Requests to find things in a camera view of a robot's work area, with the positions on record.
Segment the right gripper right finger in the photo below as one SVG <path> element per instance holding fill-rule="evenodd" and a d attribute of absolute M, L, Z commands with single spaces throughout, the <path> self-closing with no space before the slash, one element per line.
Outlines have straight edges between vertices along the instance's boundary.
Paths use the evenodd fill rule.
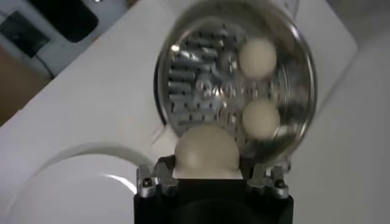
<path fill-rule="evenodd" d="M 268 193 L 281 200 L 289 197 L 289 186 L 285 182 L 282 166 L 267 167 L 263 163 L 244 163 L 243 179 L 260 195 Z"/>

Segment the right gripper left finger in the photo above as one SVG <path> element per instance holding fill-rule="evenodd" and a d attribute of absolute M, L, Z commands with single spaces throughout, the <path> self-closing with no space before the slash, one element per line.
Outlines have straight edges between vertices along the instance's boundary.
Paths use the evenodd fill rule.
<path fill-rule="evenodd" d="M 158 159 L 153 171 L 142 164 L 137 170 L 137 195 L 141 198 L 154 197 L 159 189 L 164 196 L 174 197 L 178 192 L 179 181 L 173 177 L 175 156 L 164 156 Z"/>

